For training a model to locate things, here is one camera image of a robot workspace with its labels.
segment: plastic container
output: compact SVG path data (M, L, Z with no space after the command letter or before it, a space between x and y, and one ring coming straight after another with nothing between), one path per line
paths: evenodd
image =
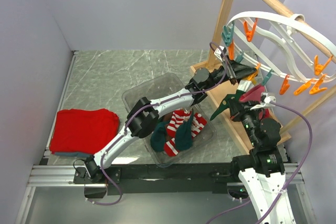
M154 78L150 81L144 82L132 89L127 90L122 95L122 101L125 104L127 112L131 111L131 108L135 103L142 97L147 97L149 100L158 99L170 95L172 93L180 91L184 88L183 83L180 79L173 73L166 73L162 76ZM164 152L155 152L151 147L151 135L143 138L146 149L153 157L155 163L159 167L168 167L177 161L185 158L186 156L192 155L192 153L202 148L205 144L209 143L216 136L216 129L210 122L209 118L197 105L193 106L194 112L198 112L205 118L207 124L201 130L201 132L193 138L193 146L185 151L181 151L174 157L169 157Z

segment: white wall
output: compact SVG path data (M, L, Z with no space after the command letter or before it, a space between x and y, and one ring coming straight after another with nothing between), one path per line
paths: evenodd
M335 0L285 0L285 5L295 13L303 13L309 25L336 43L336 33L334 29L336 27ZM320 61L325 62L327 60L327 58L321 55L321 52L304 39L303 36L296 35L296 38L299 45L301 45L312 59L318 54ZM286 64L282 60L283 56L274 46L271 46L270 43L264 41L261 50L267 52L268 55L270 55L270 59L272 59L277 66L286 68ZM327 73L333 74L334 72L335 64L330 64ZM304 73L308 73L307 68L304 68ZM281 84L282 79L272 77L267 83L267 88L271 92L278 93ZM319 95L309 95L306 91L300 96L294 97L292 93L299 84L292 82L291 85L285 95L277 96L277 102L299 111L304 110L314 100L318 99L319 96L323 95L323 93ZM308 116L308 120L311 122L313 129L313 145L301 170L313 208L317 215L318 223L320 224L335 223L336 217L336 213L334 212L336 191L333 189L336 181L335 101L336 98L334 97ZM276 113L283 123L287 123L294 117L291 112L286 112L283 109L277 109ZM292 140L287 144L290 157L294 161L300 161L307 148L307 126L301 122L295 126L290 133Z
M73 50L208 49L221 1L46 0ZM245 10L270 9L234 0L230 16Z
M71 51L43 0L0 6L0 222L10 224L43 154Z

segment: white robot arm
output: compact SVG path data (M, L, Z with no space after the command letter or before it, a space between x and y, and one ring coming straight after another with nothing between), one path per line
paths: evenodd
M242 79L238 71L234 71L234 74L235 81ZM159 118L179 108L200 103L206 97L202 91L209 86L212 87L218 79L225 81L223 69L215 70L213 73L201 69L195 73L184 89L175 94L151 101L146 98L140 99L118 135L101 151L85 161L87 174L91 180L95 182L101 179L101 169L108 168L131 143L148 136L154 130ZM242 122L255 147L249 155L233 158L232 176L244 184L258 219L269 209L284 185L286 177L282 158L276 147L280 140L280 125L274 119L258 119L260 110L271 106L270 101L275 101L275 98L266 93L263 94L262 103L242 104L235 100L229 101L231 119ZM286 191L282 191L277 205L262 223L295 223Z

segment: folded red cloth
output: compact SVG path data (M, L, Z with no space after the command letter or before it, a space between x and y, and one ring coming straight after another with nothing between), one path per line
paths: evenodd
M57 112L50 151L94 154L116 136L118 127L118 116L107 109L61 110Z

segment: red and white striped sock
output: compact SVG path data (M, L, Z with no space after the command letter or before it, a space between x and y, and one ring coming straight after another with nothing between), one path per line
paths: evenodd
M178 122L181 120L181 118L178 118L178 117L175 117L175 119L178 119L177 120ZM176 121L174 121L174 123L171 125L170 128L169 128L169 125L168 125L167 128L166 128L167 134L169 135L168 132L170 131L170 134L174 134L174 136L175 136L176 130L177 130L177 128L175 128L175 126L176 125L180 126L182 123L183 123L183 121L180 124L176 123ZM193 118L193 122L192 122L192 126L191 126L191 136L192 136L192 138L197 136L206 124L207 124L207 121L202 117L201 114L199 114L199 113L194 114L194 118ZM167 153L167 155L170 156L170 157L176 156L180 152L179 150L177 150L175 148L175 138L174 137L164 144L163 149Z
M191 112L185 112L184 110L175 110L172 118L167 126L168 136L175 137L177 128L186 120L189 119Z

